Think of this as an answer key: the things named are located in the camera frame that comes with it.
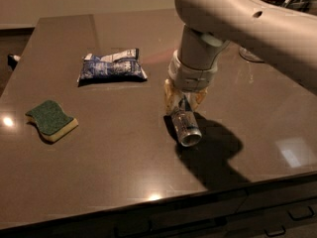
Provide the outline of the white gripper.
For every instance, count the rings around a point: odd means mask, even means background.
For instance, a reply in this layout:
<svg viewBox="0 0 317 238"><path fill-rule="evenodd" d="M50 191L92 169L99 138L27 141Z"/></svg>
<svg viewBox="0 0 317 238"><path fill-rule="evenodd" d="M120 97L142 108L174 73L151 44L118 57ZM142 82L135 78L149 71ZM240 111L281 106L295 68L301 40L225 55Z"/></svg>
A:
<svg viewBox="0 0 317 238"><path fill-rule="evenodd" d="M195 111L202 103L208 92L214 74L218 71L217 62L210 68L191 68L180 61L177 52L173 53L168 66L168 78L164 82L165 113L170 115L178 106L182 92L193 92L190 95L190 106Z"/></svg>

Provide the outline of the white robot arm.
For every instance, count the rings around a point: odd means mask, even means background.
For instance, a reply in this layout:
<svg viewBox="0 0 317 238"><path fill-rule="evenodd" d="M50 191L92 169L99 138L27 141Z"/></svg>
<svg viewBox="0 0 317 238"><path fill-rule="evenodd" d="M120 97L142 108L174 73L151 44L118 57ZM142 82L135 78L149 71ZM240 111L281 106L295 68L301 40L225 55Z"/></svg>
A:
<svg viewBox="0 0 317 238"><path fill-rule="evenodd" d="M317 17L261 0L174 0L184 23L164 85L165 112L181 99L195 109L212 76L218 55L234 42L264 62L317 92Z"/></svg>

